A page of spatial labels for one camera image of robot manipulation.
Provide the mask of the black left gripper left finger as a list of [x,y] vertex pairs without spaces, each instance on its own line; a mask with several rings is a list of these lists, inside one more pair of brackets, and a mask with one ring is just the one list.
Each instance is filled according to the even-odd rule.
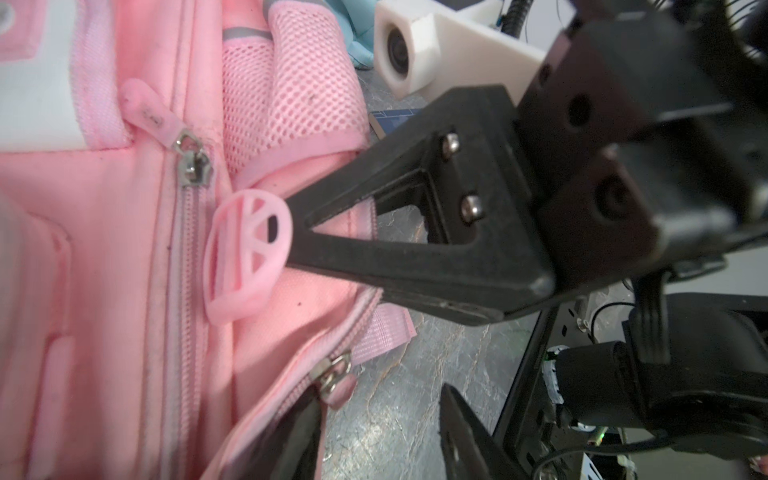
[[264,439],[254,441],[233,466],[234,479],[314,479],[324,409],[309,387]]

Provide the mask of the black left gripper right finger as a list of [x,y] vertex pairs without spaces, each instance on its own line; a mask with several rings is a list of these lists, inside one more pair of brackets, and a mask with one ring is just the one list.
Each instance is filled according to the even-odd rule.
[[439,432],[446,478],[527,479],[528,472],[499,447],[460,392],[444,383]]

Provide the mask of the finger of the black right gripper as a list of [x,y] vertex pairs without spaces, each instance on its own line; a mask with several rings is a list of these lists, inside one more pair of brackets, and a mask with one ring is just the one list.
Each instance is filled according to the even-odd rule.
[[[388,302],[466,326],[540,309],[555,293],[556,273],[533,220],[516,117],[500,85],[441,95],[288,199],[288,265],[380,288]],[[320,232],[368,200],[380,213],[416,207],[426,241]]]

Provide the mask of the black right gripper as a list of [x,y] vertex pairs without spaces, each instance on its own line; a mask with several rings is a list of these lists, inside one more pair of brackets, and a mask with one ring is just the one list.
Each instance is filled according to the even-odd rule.
[[767,240],[767,68],[722,1],[577,1],[518,106],[561,288]]

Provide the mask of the blue book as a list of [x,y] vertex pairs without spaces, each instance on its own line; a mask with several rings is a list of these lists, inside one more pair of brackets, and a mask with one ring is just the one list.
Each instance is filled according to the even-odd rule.
[[369,125],[375,138],[381,140],[391,134],[410,118],[416,116],[420,109],[390,109],[376,110],[368,114]]

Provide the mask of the pink student backpack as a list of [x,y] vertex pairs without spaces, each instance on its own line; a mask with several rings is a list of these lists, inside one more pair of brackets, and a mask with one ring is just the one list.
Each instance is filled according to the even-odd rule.
[[286,264],[368,143],[324,1],[1,5],[1,475],[234,479],[305,393],[414,336]]

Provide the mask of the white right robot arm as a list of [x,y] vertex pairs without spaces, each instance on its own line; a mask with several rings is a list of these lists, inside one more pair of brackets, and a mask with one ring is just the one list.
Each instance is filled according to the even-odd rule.
[[767,240],[767,7],[578,1],[523,97],[456,87],[290,196],[292,267],[487,325],[630,279],[622,341],[536,357],[569,419],[655,446],[767,450],[767,346],[746,298],[666,295]]

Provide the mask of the teal pencil pouch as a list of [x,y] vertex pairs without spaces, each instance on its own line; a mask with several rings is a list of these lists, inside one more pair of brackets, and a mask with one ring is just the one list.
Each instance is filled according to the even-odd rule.
[[374,67],[375,0],[328,0],[335,15],[349,58],[357,70]]

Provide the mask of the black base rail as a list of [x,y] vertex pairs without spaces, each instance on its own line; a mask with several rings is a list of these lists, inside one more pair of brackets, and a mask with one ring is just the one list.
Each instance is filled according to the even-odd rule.
[[590,298],[547,307],[519,320],[532,328],[530,338],[493,432],[494,441],[530,479],[535,465],[551,452],[583,446],[590,434],[571,426],[571,418],[552,403],[542,362],[554,347],[591,343],[587,333]]

